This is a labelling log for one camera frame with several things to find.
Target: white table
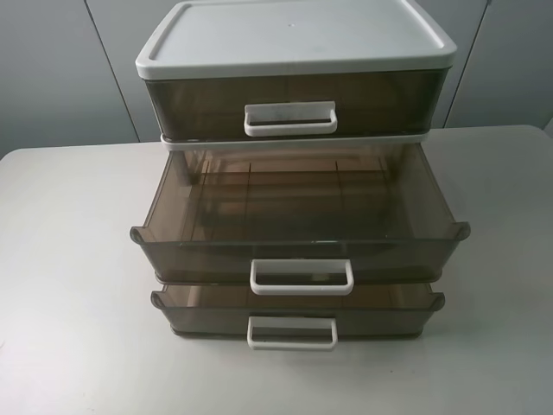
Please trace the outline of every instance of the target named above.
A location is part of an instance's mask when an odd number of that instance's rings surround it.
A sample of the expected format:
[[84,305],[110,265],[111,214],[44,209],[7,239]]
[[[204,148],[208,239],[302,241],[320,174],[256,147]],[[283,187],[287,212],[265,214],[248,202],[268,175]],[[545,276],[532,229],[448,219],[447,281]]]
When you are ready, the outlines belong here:
[[553,411],[553,140],[531,127],[424,145],[462,242],[445,308],[407,342],[332,353],[187,340],[129,229],[159,144],[20,150],[0,162],[0,413],[548,414]]

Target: storage drawer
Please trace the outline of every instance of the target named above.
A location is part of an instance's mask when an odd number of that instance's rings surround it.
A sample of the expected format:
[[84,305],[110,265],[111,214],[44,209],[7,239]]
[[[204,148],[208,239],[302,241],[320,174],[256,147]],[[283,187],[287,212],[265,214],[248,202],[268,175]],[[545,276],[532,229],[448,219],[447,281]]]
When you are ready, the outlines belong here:
[[178,335],[247,334],[254,348],[264,342],[302,348],[299,342],[307,349],[332,348],[335,336],[417,336],[445,303],[428,284],[367,285],[345,297],[265,297],[247,287],[166,285],[151,299]]
[[166,144],[183,150],[177,144],[420,139],[455,51],[412,0],[205,1],[177,4],[136,64]]
[[[216,144],[275,137],[422,135],[430,128],[446,74],[442,69],[147,81],[146,85],[167,142]],[[290,105],[290,116],[296,119],[282,114],[287,103],[302,103]],[[247,105],[254,105],[253,110],[263,105],[258,108],[265,113],[250,122]]]
[[248,284],[253,259],[349,259],[356,284],[388,284],[438,279],[469,232],[408,144],[172,152],[130,233],[164,284]]

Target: white plastic lid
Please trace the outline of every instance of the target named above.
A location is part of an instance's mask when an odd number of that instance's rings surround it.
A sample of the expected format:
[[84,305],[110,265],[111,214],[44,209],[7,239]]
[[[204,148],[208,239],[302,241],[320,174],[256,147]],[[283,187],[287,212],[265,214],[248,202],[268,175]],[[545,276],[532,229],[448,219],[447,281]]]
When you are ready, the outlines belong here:
[[137,58],[145,80],[450,67],[456,46],[412,0],[178,3]]

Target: transparent brown drawer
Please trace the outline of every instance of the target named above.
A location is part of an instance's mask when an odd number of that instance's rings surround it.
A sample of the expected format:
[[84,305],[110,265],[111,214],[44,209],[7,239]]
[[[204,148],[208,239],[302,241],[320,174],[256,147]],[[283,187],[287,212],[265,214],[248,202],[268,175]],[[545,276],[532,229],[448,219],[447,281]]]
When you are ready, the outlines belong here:
[[[278,139],[276,119],[246,117],[247,105],[313,105],[305,119],[308,135],[286,131],[280,138],[370,137],[428,132],[448,68],[382,73],[331,73],[205,80],[146,80],[165,139],[217,143]],[[335,123],[319,103],[332,103]],[[286,121],[289,128],[294,123]]]
[[289,341],[332,348],[336,336],[418,336],[445,303],[428,284],[365,285],[344,297],[267,297],[248,287],[166,285],[151,300],[178,335],[248,335],[254,348]]
[[[253,259],[348,259],[355,284],[389,284],[437,280],[469,232],[406,144],[172,152],[130,234],[164,284],[248,284]],[[302,269],[288,278],[343,278]]]

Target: white drawer handle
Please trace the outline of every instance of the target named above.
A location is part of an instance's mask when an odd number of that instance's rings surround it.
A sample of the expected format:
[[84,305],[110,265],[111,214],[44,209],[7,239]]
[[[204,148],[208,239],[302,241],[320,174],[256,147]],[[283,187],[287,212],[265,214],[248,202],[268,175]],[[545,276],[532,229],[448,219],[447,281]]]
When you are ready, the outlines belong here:
[[[265,285],[258,274],[345,273],[343,285]],[[349,259],[253,259],[250,287],[259,296],[346,296],[353,289],[353,271]]]
[[[338,128],[335,109],[334,101],[246,105],[244,131],[250,137],[332,134]],[[298,123],[298,121],[314,119],[329,121]],[[264,123],[264,125],[252,125],[252,123]]]
[[[329,329],[330,342],[257,342],[253,340],[255,328],[267,329]],[[307,317],[250,317],[248,321],[248,346],[254,350],[332,350],[338,342],[336,320],[333,318]]]

